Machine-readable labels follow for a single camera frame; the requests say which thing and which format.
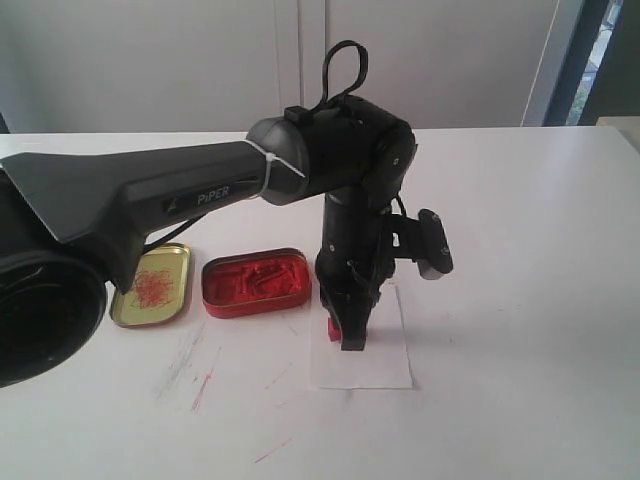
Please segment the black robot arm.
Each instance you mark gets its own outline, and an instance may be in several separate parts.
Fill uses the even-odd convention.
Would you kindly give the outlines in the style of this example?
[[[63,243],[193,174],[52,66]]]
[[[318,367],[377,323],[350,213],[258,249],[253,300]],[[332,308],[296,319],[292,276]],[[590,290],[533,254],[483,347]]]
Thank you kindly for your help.
[[[94,334],[106,288],[128,291],[150,234],[260,197],[325,198],[317,273],[345,350],[358,351],[394,271],[391,203],[410,125],[353,95],[257,122],[242,141],[1,162],[1,383],[45,373]]]

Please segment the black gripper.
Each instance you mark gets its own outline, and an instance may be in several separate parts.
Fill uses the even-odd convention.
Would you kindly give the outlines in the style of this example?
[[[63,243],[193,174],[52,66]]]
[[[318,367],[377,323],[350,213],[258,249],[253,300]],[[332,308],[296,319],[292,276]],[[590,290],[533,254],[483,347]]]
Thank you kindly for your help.
[[[337,321],[342,351],[363,351],[382,284],[395,273],[383,237],[388,207],[369,208],[363,189],[325,195],[321,249],[315,262],[323,308]]]

